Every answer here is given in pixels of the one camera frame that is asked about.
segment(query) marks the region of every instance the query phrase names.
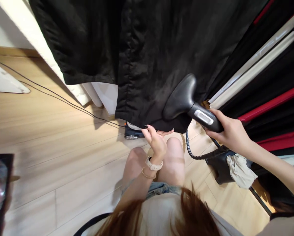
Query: baseboard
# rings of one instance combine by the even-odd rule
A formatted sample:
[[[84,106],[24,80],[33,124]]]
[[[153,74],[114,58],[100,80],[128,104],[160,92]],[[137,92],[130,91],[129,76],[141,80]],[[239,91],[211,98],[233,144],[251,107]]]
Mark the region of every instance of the baseboard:
[[[21,48],[8,48],[8,47],[0,47],[0,55],[41,58],[40,54],[35,49],[21,49]]]

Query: white watch strap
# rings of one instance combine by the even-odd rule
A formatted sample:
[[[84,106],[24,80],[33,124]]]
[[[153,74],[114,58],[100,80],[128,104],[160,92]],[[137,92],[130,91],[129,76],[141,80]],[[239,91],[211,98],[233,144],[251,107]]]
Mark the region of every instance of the white watch strap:
[[[150,162],[151,158],[152,158],[151,156],[147,157],[146,165],[150,168],[150,170],[154,170],[154,171],[160,170],[162,168],[163,162],[161,162],[160,165],[154,165],[154,164],[151,164]]]

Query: black cable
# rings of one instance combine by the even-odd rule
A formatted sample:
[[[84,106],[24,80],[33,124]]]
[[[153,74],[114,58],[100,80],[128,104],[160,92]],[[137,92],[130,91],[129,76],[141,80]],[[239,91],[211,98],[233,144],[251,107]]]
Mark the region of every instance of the black cable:
[[[77,105],[71,103],[70,101],[66,100],[65,98],[63,98],[63,97],[60,96],[59,94],[53,92],[52,90],[50,90],[50,89],[48,89],[48,88],[46,88],[46,87],[44,87],[44,86],[42,86],[42,85],[40,85],[40,84],[38,84],[38,83],[36,83],[36,82],[33,82],[32,80],[28,79],[27,77],[25,77],[24,75],[20,74],[19,72],[17,72],[17,71],[14,70],[13,68],[11,68],[11,67],[5,65],[4,63],[0,62],[0,64],[2,64],[3,66],[6,66],[7,68],[9,68],[9,69],[12,70],[13,72],[17,73],[17,74],[20,75],[21,77],[25,78],[26,80],[29,80],[31,83],[34,83],[35,85],[40,86],[40,87],[42,87],[42,88],[44,88],[44,89],[46,89],[46,90],[48,90],[48,91],[50,91],[50,92],[56,94],[56,95],[59,96],[60,98],[64,99],[66,102],[63,101],[63,100],[61,100],[61,99],[59,99],[59,98],[57,98],[57,97],[55,97],[55,96],[53,96],[53,95],[48,94],[48,93],[45,93],[45,92],[43,92],[43,93],[45,93],[45,94],[47,94],[47,95],[50,95],[50,96],[52,96],[52,97],[55,97],[55,98],[61,100],[62,102],[64,102],[64,103],[70,105],[71,107],[74,106],[75,109],[78,108],[77,110],[82,111],[83,113],[86,113],[86,114],[88,113],[88,115],[90,115],[90,116],[92,116],[92,117],[94,117],[94,118],[97,118],[97,119],[100,119],[100,120],[104,120],[104,121],[106,121],[106,122],[112,123],[112,124],[117,125],[117,126],[120,126],[120,127],[124,127],[124,126],[122,126],[122,125],[119,125],[119,124],[113,123],[113,122],[111,122],[111,121],[108,121],[108,120],[106,120],[106,119],[103,119],[103,118],[100,118],[100,117],[95,116],[95,115],[92,114],[91,112],[87,111],[86,109],[84,109],[84,108],[82,108],[82,107],[80,107],[80,106],[77,106]]]
[[[205,159],[205,157],[202,157],[202,156],[195,156],[193,155],[192,151],[191,151],[191,148],[190,148],[190,141],[189,141],[189,133],[188,131],[186,130],[185,132],[185,139],[186,139],[186,148],[187,148],[187,152],[189,153],[190,157],[192,157],[193,159],[195,160],[203,160]]]
[[[70,105],[68,102],[65,102],[64,100],[62,100],[62,99],[59,99],[58,97],[55,97],[55,96],[53,96],[53,95],[51,95],[51,94],[48,94],[48,93],[46,93],[46,92],[43,92],[42,90],[40,90],[40,89],[38,89],[38,88],[36,88],[36,87],[34,87],[34,86],[32,86],[32,85],[30,85],[30,84],[28,84],[28,83],[24,82],[24,81],[21,81],[21,80],[19,80],[19,82],[21,82],[21,83],[23,83],[23,84],[26,84],[26,85],[28,85],[28,86],[30,86],[30,87],[32,87],[32,88],[34,88],[34,89],[36,89],[36,90],[40,91],[41,93],[44,93],[44,94],[46,94],[46,95],[49,95],[49,96],[51,96],[51,97],[54,97],[54,98],[56,98],[56,99],[58,99],[58,100],[60,100],[60,101],[62,101],[62,102],[64,102],[64,103],[68,104],[68,105],[69,105],[69,106],[71,106],[72,108],[75,108],[76,110],[79,110],[79,111],[81,111],[81,112],[83,112],[83,113],[87,114],[88,116],[91,116],[91,117],[93,117],[92,115],[90,115],[90,114],[88,114],[88,113],[84,112],[83,110],[80,110],[80,109],[78,109],[78,108],[76,108],[76,107],[74,107],[74,106]]]

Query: hanging clothes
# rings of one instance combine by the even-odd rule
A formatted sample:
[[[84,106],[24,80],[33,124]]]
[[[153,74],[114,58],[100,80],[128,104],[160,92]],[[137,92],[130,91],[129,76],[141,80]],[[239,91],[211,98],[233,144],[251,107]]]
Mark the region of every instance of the hanging clothes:
[[[294,88],[294,42],[220,110],[226,116],[237,119],[292,88]]]
[[[294,131],[294,98],[254,118],[245,125],[249,137],[257,142]]]
[[[294,28],[294,16],[281,27],[232,77],[228,82],[209,100],[213,103],[224,93],[238,78],[250,69],[260,58],[270,51],[281,39],[283,39]]]
[[[249,84],[262,70],[264,70],[272,61],[274,61],[291,43],[294,41],[294,34],[286,36],[275,48],[267,55],[251,67],[243,76],[241,76],[231,87],[222,93],[210,107],[219,109],[228,102],[238,92],[240,92],[247,84]]]
[[[262,11],[213,81],[206,99],[212,98],[293,15],[294,1],[289,0],[276,0]]]
[[[238,119],[243,122],[251,121],[254,118],[256,118],[256,117],[264,114],[265,112],[289,101],[292,98],[294,98],[294,88],[292,88],[291,90],[283,93],[282,95],[270,100],[269,102],[259,106],[258,108],[255,108],[252,111],[249,111],[248,113],[240,116]]]
[[[115,118],[185,133],[162,119],[176,85],[195,74],[201,102],[266,0],[29,0],[67,84],[118,85]]]
[[[267,151],[285,149],[294,147],[294,132],[283,134],[277,137],[269,138],[260,142],[257,142],[262,148]]]
[[[29,0],[68,85],[117,84],[122,0]]]

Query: white wall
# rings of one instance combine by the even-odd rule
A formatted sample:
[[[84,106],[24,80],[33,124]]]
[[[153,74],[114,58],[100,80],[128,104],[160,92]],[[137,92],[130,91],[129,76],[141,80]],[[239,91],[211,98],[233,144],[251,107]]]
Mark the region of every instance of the white wall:
[[[0,7],[0,46],[34,49],[17,26]]]

